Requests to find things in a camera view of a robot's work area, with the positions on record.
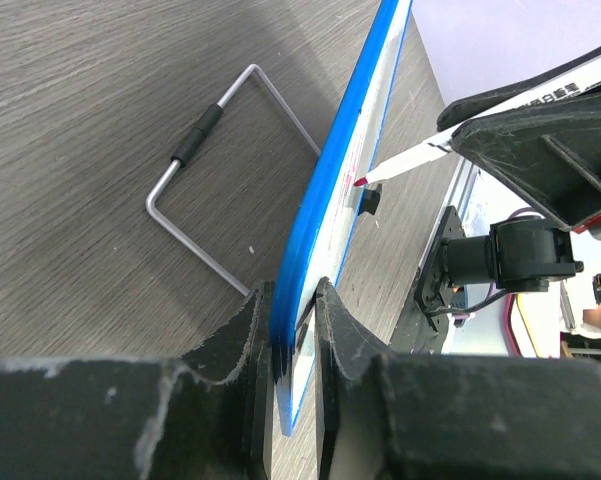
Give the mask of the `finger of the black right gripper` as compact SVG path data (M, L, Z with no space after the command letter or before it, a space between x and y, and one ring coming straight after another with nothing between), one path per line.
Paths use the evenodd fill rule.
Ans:
M586 61L592 60L600 55L601 46L584 55L581 55L576 59L573 59L529 79L455 100L449 104L438 116L437 131L441 132L452 127L453 125L466 121L469 118L499 103L519 95L526 90L536 87L550 79L553 79L554 77L578 67Z
M469 120L451 147L563 230L601 219L601 92Z

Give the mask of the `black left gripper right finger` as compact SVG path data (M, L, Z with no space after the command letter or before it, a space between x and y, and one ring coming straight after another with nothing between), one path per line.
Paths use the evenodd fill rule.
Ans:
M601 479L601 365L397 353L315 292L322 479Z

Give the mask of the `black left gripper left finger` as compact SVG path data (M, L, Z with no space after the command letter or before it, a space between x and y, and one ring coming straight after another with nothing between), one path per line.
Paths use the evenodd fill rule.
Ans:
M1 357L0 479L269 478L272 293L178 357Z

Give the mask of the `white marker with magenta cap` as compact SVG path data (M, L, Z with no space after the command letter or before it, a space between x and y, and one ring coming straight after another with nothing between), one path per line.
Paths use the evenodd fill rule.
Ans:
M545 98L551 96L554 100L566 100L579 96L601 85L601 55L559 74L538 86L524 91L511 99L496 104L470 120L494 115L508 110L545 103ZM438 160L451 152L451 139L460 124L453 125L437 133L421 143L405 150L379 164L353 183L354 187L388 180L408 172L425 163Z

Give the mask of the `blue framed whiteboard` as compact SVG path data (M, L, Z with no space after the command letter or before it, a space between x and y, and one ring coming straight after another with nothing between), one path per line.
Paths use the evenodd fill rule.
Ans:
M273 294L269 339L280 428L290 437L313 373L314 293L336 284L365 189L355 186L376 158L412 9L383 1L294 220Z

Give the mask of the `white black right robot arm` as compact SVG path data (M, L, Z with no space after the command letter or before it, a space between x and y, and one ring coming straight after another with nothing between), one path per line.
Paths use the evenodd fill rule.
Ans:
M456 284L493 279L510 292L545 291L584 268L575 231L601 231L601 46L528 80L465 97L438 117L451 148L520 196L539 218L502 221L446 248Z

